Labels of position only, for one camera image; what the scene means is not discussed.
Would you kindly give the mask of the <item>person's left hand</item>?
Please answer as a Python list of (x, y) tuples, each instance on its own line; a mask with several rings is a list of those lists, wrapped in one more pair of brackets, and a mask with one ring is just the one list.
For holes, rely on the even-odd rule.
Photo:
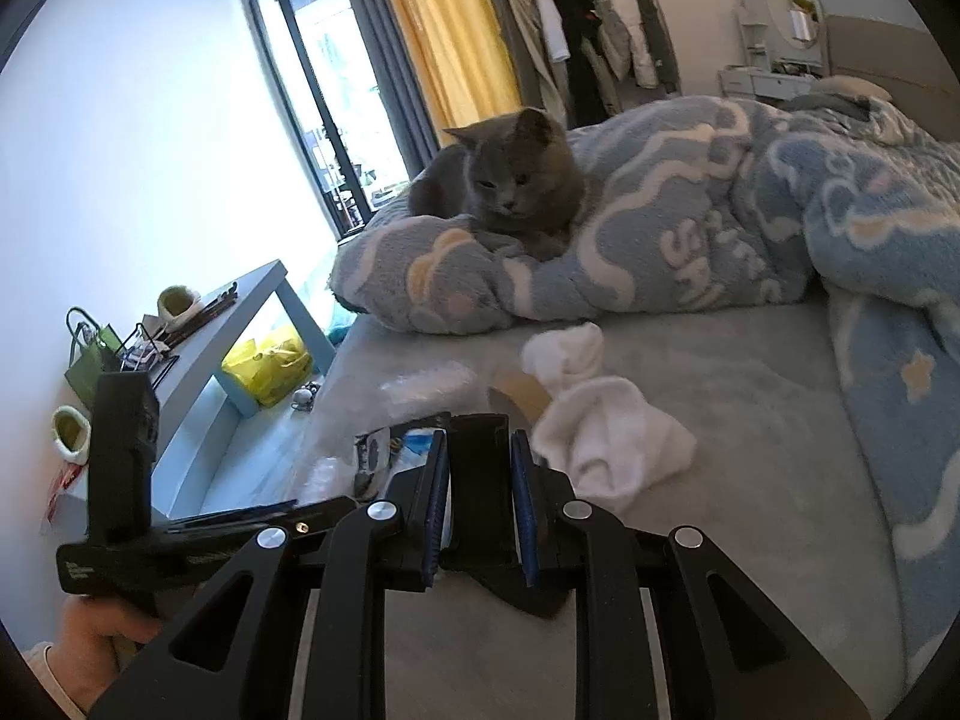
[(78, 709), (87, 712), (121, 671), (114, 640), (148, 644), (163, 623), (114, 598), (67, 601), (62, 635), (50, 647), (50, 671)]

